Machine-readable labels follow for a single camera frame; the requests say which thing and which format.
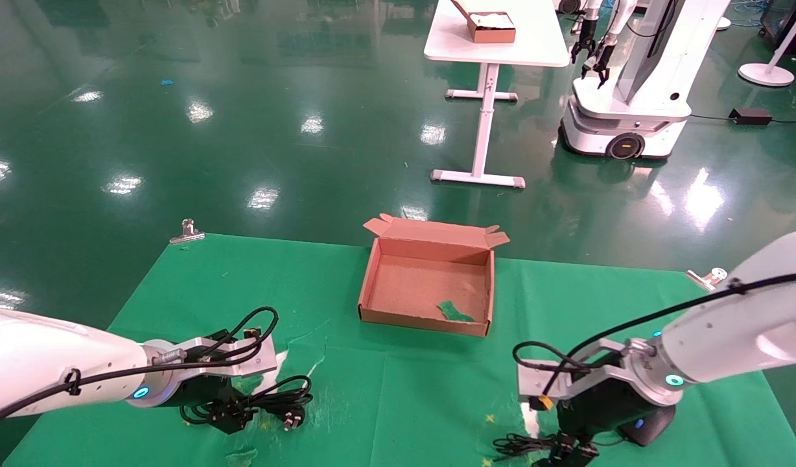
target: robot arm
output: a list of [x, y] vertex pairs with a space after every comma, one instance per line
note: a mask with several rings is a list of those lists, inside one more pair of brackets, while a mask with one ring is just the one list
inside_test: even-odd
[[796, 233], [745, 260], [712, 295], [610, 331], [684, 309], [648, 340], [600, 338], [570, 357], [557, 351], [559, 366], [517, 357], [523, 346], [555, 351], [544, 343], [514, 348], [523, 401], [537, 410], [557, 405], [561, 432], [546, 465], [587, 465], [598, 455], [591, 445], [595, 435], [612, 429], [626, 435], [637, 420], [673, 414], [669, 410], [691, 385], [796, 364]]
[[[265, 333], [250, 329], [236, 340], [234, 334], [261, 311], [274, 314]], [[192, 407], [197, 416], [208, 417], [189, 420], [183, 411], [188, 422], [209, 423], [227, 433], [240, 431], [253, 411], [232, 410], [232, 402], [242, 406], [250, 400], [264, 407], [261, 397], [239, 393], [230, 379], [277, 369], [270, 336], [276, 322], [277, 311], [262, 307], [231, 332], [178, 344], [160, 339], [138, 344], [89, 326], [0, 309], [0, 420], [126, 400], [142, 408]], [[309, 384], [305, 377], [295, 379]], [[307, 389], [299, 391], [311, 399]], [[293, 409], [277, 414], [287, 429], [305, 416], [302, 406]]]
[[582, 28], [579, 30], [579, 39], [570, 48], [570, 61], [576, 63], [576, 56], [585, 49], [588, 56], [594, 53], [596, 41], [594, 41], [594, 30], [597, 29], [597, 20], [600, 18], [600, 6], [602, 0], [586, 0], [582, 15]]
[[[592, 2], [596, 3], [596, 8], [599, 9], [600, 0], [592, 0]], [[598, 88], [602, 88], [603, 84], [609, 80], [610, 73], [608, 62], [611, 59], [611, 54], [614, 53], [615, 45], [617, 45], [617, 36], [620, 35], [623, 28], [626, 27], [632, 13], [635, 11], [635, 6], [637, 6], [637, 0], [617, 0], [615, 2], [614, 10], [611, 12], [611, 22], [609, 23], [608, 31], [600, 41], [599, 47], [596, 48], [596, 53], [592, 55], [594, 50], [594, 27], [596, 27], [596, 19], [594, 19], [594, 26], [591, 27], [591, 38], [590, 41], [587, 42], [587, 45], [590, 45], [590, 47], [585, 47], [583, 45], [583, 47], [588, 50], [588, 59], [585, 60], [585, 63], [582, 65], [582, 77], [585, 78], [589, 70], [596, 72], [597, 76], [600, 78], [600, 85]], [[590, 11], [591, 10], [585, 11], [585, 15], [588, 16]], [[582, 31], [585, 32], [585, 20], [583, 20]], [[579, 36], [579, 41], [583, 41], [582, 33]], [[572, 49], [572, 58], [575, 56], [576, 54]]]

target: white table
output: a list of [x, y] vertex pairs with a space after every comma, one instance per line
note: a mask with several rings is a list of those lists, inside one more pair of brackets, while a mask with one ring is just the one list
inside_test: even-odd
[[570, 62], [568, 47], [559, 29], [551, 0], [496, 0], [499, 11], [505, 11], [516, 27], [516, 41], [511, 44], [475, 44], [467, 29], [467, 19], [458, 12], [451, 0], [439, 0], [424, 56], [444, 62], [480, 63], [476, 91], [449, 89], [446, 97], [481, 99], [478, 118], [476, 151], [472, 172], [439, 171], [432, 180], [498, 184], [525, 188], [525, 178], [485, 174], [487, 143], [493, 121], [493, 101], [516, 101], [513, 92], [496, 92], [499, 65], [566, 66]]

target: epoxy floor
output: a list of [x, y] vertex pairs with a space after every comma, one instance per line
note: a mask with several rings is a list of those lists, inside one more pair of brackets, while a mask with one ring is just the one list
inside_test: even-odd
[[[187, 217], [349, 245], [378, 213], [499, 224], [504, 257], [698, 272], [796, 230], [796, 125], [693, 119], [662, 165], [573, 156], [578, 66], [502, 66], [520, 101], [496, 105], [487, 171], [528, 188], [430, 183], [469, 170], [478, 124], [443, 98], [478, 66], [422, 54], [434, 3], [0, 0], [0, 304], [104, 328]], [[756, 29], [719, 33], [694, 112], [796, 119], [796, 83], [736, 77], [769, 56]], [[768, 378], [796, 431], [796, 367]], [[0, 461], [31, 419], [7, 422]]]

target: blue indicator light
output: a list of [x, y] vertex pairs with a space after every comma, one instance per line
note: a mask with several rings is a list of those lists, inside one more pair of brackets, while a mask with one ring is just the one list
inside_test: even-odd
[[149, 392], [150, 388], [146, 387], [146, 385], [143, 385], [143, 387], [138, 388], [134, 393], [134, 399], [141, 399], [144, 396], [147, 396], [147, 393]]
[[671, 385], [682, 385], [683, 384], [683, 378], [681, 378], [678, 375], [668, 375], [668, 376], [666, 376], [666, 382], [668, 382], [668, 384], [671, 384]]

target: cardboard box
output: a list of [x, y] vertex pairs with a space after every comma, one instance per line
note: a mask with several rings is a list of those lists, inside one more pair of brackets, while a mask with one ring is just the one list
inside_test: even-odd
[[[358, 299], [362, 321], [487, 336], [493, 319], [493, 247], [510, 242], [497, 232], [498, 225], [380, 215], [363, 226], [378, 237]], [[447, 302], [455, 318], [439, 307], [449, 307]]]
[[473, 39], [473, 42], [479, 44], [510, 43], [516, 40], [515, 26], [510, 29], [488, 29], [487, 27], [478, 26], [476, 21], [473, 21], [472, 18], [472, 15], [504, 15], [508, 17], [508, 21], [513, 24], [513, 20], [510, 19], [507, 12], [495, 11], [490, 8], [492, 4], [478, 2], [477, 0], [452, 0], [452, 3], [455, 4], [455, 8], [458, 8], [458, 11], [467, 19], [467, 29], [470, 32], [470, 38]]

